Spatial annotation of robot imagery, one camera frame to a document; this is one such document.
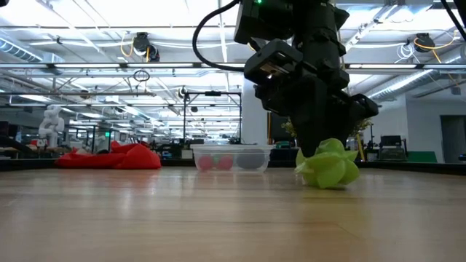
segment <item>white robot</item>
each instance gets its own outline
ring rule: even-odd
[[[47,106],[44,112],[44,120],[39,126],[39,139],[37,146],[42,147],[47,144],[47,137],[49,138],[49,147],[56,148],[58,143],[58,132],[65,129],[65,121],[58,116],[60,113],[60,106]]]

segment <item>green toy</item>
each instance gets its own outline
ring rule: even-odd
[[[320,142],[315,155],[309,158],[299,149],[295,172],[303,175],[310,186],[347,185],[359,177],[359,169],[354,163],[357,156],[357,151],[345,151],[340,140],[330,138]]]

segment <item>red cloth pile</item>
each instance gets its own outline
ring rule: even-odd
[[[160,158],[147,147],[140,144],[121,146],[111,142],[110,154],[81,155],[68,153],[55,161],[59,167],[66,168],[107,168],[107,169],[159,169]]]

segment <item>desk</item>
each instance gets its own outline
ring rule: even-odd
[[[361,170],[346,190],[267,174],[0,173],[0,261],[463,261],[466,178]]]

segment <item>plastic bin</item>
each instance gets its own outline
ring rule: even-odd
[[[196,167],[201,171],[263,172],[272,146],[191,145]]]

